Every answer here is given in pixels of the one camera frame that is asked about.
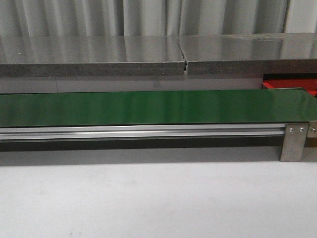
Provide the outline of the green conveyor belt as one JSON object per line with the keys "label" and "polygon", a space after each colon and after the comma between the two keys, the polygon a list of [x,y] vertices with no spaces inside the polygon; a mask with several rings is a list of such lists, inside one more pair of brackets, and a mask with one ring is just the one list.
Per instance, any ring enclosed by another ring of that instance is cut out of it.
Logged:
{"label": "green conveyor belt", "polygon": [[2,94],[1,127],[282,123],[317,118],[300,89]]}

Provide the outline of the right grey stone slab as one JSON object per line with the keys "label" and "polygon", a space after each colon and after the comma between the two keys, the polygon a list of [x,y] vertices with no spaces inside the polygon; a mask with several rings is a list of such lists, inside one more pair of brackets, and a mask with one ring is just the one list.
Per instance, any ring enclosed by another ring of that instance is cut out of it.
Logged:
{"label": "right grey stone slab", "polygon": [[187,73],[316,73],[315,33],[180,36]]}

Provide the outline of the grey stone slab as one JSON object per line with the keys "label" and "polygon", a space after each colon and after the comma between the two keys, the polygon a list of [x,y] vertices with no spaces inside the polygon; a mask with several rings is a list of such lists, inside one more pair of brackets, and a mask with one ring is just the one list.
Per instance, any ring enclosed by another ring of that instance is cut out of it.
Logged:
{"label": "grey stone slab", "polygon": [[180,36],[187,73],[316,73],[315,33]]}
{"label": "grey stone slab", "polygon": [[182,75],[185,60],[171,36],[5,37],[2,77]]}

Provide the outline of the left grey stone slab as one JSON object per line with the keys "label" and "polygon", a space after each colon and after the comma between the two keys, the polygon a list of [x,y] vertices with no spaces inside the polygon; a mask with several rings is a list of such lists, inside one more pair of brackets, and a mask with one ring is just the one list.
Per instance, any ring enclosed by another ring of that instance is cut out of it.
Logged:
{"label": "left grey stone slab", "polygon": [[185,60],[171,36],[5,37],[2,77],[182,75]]}

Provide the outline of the red plastic bin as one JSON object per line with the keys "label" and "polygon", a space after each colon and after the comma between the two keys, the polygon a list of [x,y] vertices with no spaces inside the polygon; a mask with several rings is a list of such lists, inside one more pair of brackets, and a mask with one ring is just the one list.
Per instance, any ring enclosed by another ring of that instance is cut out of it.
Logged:
{"label": "red plastic bin", "polygon": [[263,89],[301,88],[317,97],[316,73],[265,74]]}

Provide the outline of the grey curtain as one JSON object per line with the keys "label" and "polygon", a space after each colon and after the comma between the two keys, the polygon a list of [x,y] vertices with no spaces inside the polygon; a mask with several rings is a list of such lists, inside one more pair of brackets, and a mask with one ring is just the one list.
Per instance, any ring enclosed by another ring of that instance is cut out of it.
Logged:
{"label": "grey curtain", "polygon": [[3,0],[0,35],[314,33],[314,0]]}

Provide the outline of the aluminium conveyor frame rail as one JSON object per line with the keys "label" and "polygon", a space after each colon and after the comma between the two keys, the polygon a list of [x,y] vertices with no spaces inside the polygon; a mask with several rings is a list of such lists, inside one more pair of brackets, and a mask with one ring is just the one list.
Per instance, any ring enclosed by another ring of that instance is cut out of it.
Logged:
{"label": "aluminium conveyor frame rail", "polygon": [[0,129],[0,139],[1,141],[12,141],[143,137],[264,136],[283,135],[285,128],[286,124],[284,123],[8,127]]}

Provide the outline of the steel conveyor support bracket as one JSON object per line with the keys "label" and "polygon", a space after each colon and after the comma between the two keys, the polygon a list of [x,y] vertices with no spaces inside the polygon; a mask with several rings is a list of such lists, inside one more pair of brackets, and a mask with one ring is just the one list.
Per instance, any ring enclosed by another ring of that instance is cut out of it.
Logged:
{"label": "steel conveyor support bracket", "polygon": [[299,162],[308,133],[307,123],[291,123],[285,128],[280,162]]}

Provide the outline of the steel end bracket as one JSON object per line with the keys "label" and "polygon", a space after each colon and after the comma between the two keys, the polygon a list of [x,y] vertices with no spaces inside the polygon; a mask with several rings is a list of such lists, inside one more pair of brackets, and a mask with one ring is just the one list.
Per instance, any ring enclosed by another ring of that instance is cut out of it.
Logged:
{"label": "steel end bracket", "polygon": [[307,138],[317,138],[317,121],[309,122]]}

